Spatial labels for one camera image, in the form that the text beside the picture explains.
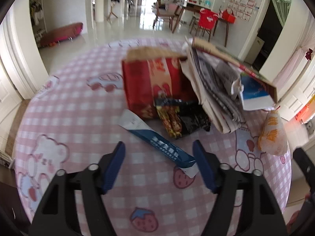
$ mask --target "metal screw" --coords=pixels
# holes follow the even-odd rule
[[[89,170],[91,170],[91,171],[94,171],[94,170],[97,170],[97,169],[98,169],[98,165],[97,164],[91,164],[89,166]]]
[[[64,170],[58,170],[56,175],[57,176],[63,176],[66,172]]]
[[[253,171],[253,174],[254,174],[255,176],[261,176],[261,175],[262,175],[262,172],[261,172],[260,170],[254,170],[254,171]]]
[[[221,168],[222,170],[229,170],[229,169],[231,168],[231,166],[228,165],[227,163],[221,163],[221,164],[220,164],[220,168]]]

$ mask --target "green curtain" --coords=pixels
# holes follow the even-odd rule
[[[282,27],[284,27],[285,21],[287,20],[291,2],[292,0],[272,0]]]

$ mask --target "pink curtain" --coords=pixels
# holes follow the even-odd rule
[[[310,17],[311,22],[309,24],[309,27],[308,25],[306,26],[304,34],[296,51],[272,82],[278,90],[281,90],[285,82],[292,76],[292,74],[300,64],[302,58],[305,57],[306,52],[308,52],[309,49],[314,50],[315,48],[315,20],[311,14]]]

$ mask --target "gingham pattern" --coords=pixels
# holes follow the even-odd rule
[[[139,45],[163,46],[180,51],[182,42],[166,39],[139,39]],[[200,235],[214,205],[216,196],[205,186],[200,176],[188,188],[178,189],[173,183],[174,163],[153,147],[117,125],[127,107],[123,90],[107,93],[91,90],[87,79],[106,72],[121,74],[121,60],[128,47],[105,45],[94,48],[74,59],[55,76],[59,84],[41,99],[30,102],[16,138],[16,173],[27,173],[27,158],[41,134],[65,144],[70,155],[62,167],[69,173],[97,163],[102,155],[113,151],[118,141],[126,144],[126,158],[114,188],[103,197],[117,235]],[[266,112],[244,112],[252,136],[259,136]],[[236,134],[220,134],[213,126],[210,132],[200,130],[180,140],[167,136],[159,120],[148,125],[174,144],[192,154],[192,142],[199,139],[207,151],[215,153],[223,163],[236,166]],[[283,211],[289,195],[291,161],[289,152],[285,164],[279,157],[263,154],[264,176]],[[33,213],[29,200],[21,193],[22,203],[30,220]],[[89,235],[82,197],[76,193],[78,217],[84,235]],[[130,215],[135,207],[154,211],[158,228],[152,233],[135,229]],[[237,228],[240,208],[235,208],[228,235]]]

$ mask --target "tablecloth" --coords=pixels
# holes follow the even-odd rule
[[[112,42],[78,56],[50,76],[31,100],[15,143],[18,191],[31,221],[57,170],[83,170],[123,141],[126,158],[114,188],[103,196],[117,235],[201,234],[216,195],[204,186],[200,173],[186,177],[163,154],[117,125],[127,108],[121,76],[127,50],[148,45],[180,51],[182,44],[153,38]],[[260,169],[283,211],[291,181],[290,154],[276,157],[257,149],[266,114],[244,112],[246,123],[231,134],[212,126],[210,132],[199,130],[179,140],[170,139],[159,120],[148,125],[189,154],[192,142],[199,139],[222,163],[249,173]],[[79,191],[76,202],[82,234],[89,235]],[[238,191],[228,235],[236,231],[241,203]]]

